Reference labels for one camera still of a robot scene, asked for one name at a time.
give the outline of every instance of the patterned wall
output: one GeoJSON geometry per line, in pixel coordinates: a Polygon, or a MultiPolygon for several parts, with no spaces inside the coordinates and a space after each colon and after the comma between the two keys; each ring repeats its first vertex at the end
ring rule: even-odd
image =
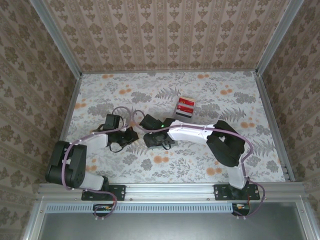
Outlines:
{"type": "Polygon", "coordinates": [[[0,0],[0,239],[19,239],[75,79],[28,0],[0,0]]]}
{"type": "Polygon", "coordinates": [[[83,72],[253,69],[290,0],[44,0],[83,72]]]}
{"type": "Polygon", "coordinates": [[[263,73],[298,181],[320,217],[320,1],[305,0],[263,73]]]}

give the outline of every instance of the gray panel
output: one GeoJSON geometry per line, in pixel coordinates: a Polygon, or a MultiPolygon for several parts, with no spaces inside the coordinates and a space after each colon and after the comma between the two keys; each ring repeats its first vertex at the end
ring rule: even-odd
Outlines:
{"type": "Polygon", "coordinates": [[[46,214],[41,240],[306,240],[295,203],[265,203],[246,220],[230,213],[46,214]]]}

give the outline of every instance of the black plate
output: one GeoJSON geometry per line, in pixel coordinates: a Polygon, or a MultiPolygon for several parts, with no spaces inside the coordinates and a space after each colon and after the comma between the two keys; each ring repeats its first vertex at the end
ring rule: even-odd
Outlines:
{"type": "Polygon", "coordinates": [[[236,189],[231,187],[229,184],[216,184],[213,186],[214,197],[217,201],[228,201],[228,200],[259,200],[258,186],[255,184],[248,184],[243,189],[236,189]]]}
{"type": "MultiPolygon", "coordinates": [[[[116,196],[118,201],[124,201],[126,196],[126,185],[109,185],[109,192],[116,196]]],[[[112,201],[113,197],[109,194],[82,191],[82,201],[112,201]]]]}

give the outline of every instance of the purple cable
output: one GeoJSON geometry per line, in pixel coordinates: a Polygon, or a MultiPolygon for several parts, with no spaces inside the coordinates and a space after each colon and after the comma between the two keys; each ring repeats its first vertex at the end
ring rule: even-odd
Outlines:
{"type": "MultiPolygon", "coordinates": [[[[127,108],[126,106],[118,106],[118,107],[116,107],[116,108],[112,111],[112,113],[114,113],[114,111],[115,111],[116,109],[120,109],[120,108],[125,109],[125,110],[128,111],[128,113],[129,113],[129,121],[128,121],[128,122],[130,123],[131,118],[132,118],[132,114],[131,114],[130,109],[127,108]]],[[[66,176],[65,176],[65,173],[66,173],[67,158],[68,158],[69,153],[70,153],[70,151],[71,151],[71,149],[72,149],[72,147],[73,147],[74,145],[78,144],[78,143],[81,142],[81,141],[87,140],[87,139],[91,138],[92,136],[117,132],[117,131],[120,131],[120,130],[128,127],[128,126],[129,126],[129,124],[126,124],[126,125],[124,125],[124,126],[122,126],[122,127],[120,127],[120,128],[113,129],[113,130],[93,132],[92,134],[89,134],[89,135],[87,135],[87,136],[84,136],[84,137],[82,137],[82,138],[80,138],[80,139],[72,142],[72,143],[69,145],[69,147],[67,148],[67,150],[66,150],[66,152],[65,152],[65,154],[64,154],[63,160],[62,160],[61,181],[62,181],[62,185],[64,186],[64,188],[65,188],[66,190],[68,190],[68,191],[70,191],[70,190],[72,189],[72,187],[68,187],[67,184],[66,184],[66,176]]],[[[117,197],[116,197],[112,192],[109,192],[109,191],[97,191],[97,190],[93,190],[93,189],[84,189],[84,190],[89,191],[89,192],[92,192],[92,193],[108,194],[108,195],[111,195],[111,196],[113,197],[114,205],[113,205],[113,208],[111,209],[111,211],[105,216],[106,218],[109,217],[110,214],[116,209],[116,206],[117,206],[117,197]]]]}
{"type": "MultiPolygon", "coordinates": [[[[111,215],[111,214],[114,212],[114,210],[116,209],[116,206],[117,206],[117,203],[118,203],[116,195],[114,195],[112,192],[109,192],[109,191],[96,191],[96,190],[91,190],[91,189],[88,189],[88,191],[89,191],[89,192],[92,192],[92,193],[96,193],[96,194],[108,194],[108,195],[111,195],[111,196],[113,197],[114,204],[113,204],[113,206],[112,206],[112,209],[111,209],[110,212],[109,212],[106,216],[104,216],[103,218],[105,219],[105,218],[110,217],[110,215],[111,215]]],[[[94,209],[93,215],[94,215],[96,218],[100,218],[99,216],[97,216],[97,210],[98,210],[98,208],[100,208],[100,207],[102,207],[102,206],[104,206],[104,205],[103,205],[103,204],[98,205],[98,206],[96,206],[96,208],[94,209]]]]}
{"type": "Polygon", "coordinates": [[[233,136],[235,136],[235,137],[238,137],[238,138],[244,140],[244,141],[249,145],[250,150],[249,150],[249,152],[248,152],[248,153],[241,159],[241,161],[240,161],[240,162],[241,162],[241,166],[242,166],[243,175],[244,175],[245,179],[246,179],[248,182],[250,182],[250,183],[252,183],[252,184],[256,184],[257,186],[259,186],[259,187],[262,189],[262,192],[263,192],[263,193],[262,193],[262,199],[261,199],[261,202],[260,202],[259,206],[258,206],[252,213],[250,213],[249,215],[243,216],[241,213],[239,213],[239,212],[237,212],[237,211],[234,211],[234,212],[237,213],[237,214],[239,214],[240,216],[243,216],[243,218],[251,217],[251,216],[253,216],[254,214],[257,213],[257,211],[261,208],[262,204],[264,203],[265,196],[266,196],[266,190],[265,190],[265,188],[264,188],[261,184],[259,184],[259,183],[257,183],[257,182],[254,182],[254,181],[250,180],[249,177],[247,177],[247,173],[246,173],[246,169],[245,169],[245,164],[244,164],[244,162],[245,162],[245,160],[246,160],[246,159],[253,153],[253,151],[254,151],[254,146],[252,145],[252,143],[251,143],[247,138],[245,138],[244,136],[241,136],[241,135],[239,135],[239,134],[237,134],[237,133],[235,133],[235,132],[232,132],[232,131],[227,131],[227,130],[222,130],[222,129],[216,129],[216,128],[213,128],[213,127],[206,127],[206,128],[204,128],[204,127],[202,127],[202,126],[192,126],[192,125],[187,125],[187,124],[168,126],[168,127],[164,127],[164,128],[157,129],[157,130],[147,130],[147,129],[144,129],[143,127],[141,127],[141,126],[135,121],[135,115],[136,115],[136,113],[138,113],[138,112],[139,112],[139,113],[142,113],[143,116],[145,116],[145,114],[144,114],[141,110],[135,110],[135,111],[133,111],[133,113],[132,113],[132,117],[131,117],[131,118],[132,118],[132,121],[133,121],[133,123],[135,124],[135,126],[136,126],[138,129],[140,129],[140,130],[142,130],[142,131],[144,131],[144,132],[146,132],[146,133],[157,133],[157,132],[162,132],[162,131],[164,131],[164,130],[175,129],[175,128],[189,128],[189,129],[208,130],[208,131],[213,131],[213,132],[218,132],[218,133],[229,134],[229,135],[233,135],[233,136]]]}

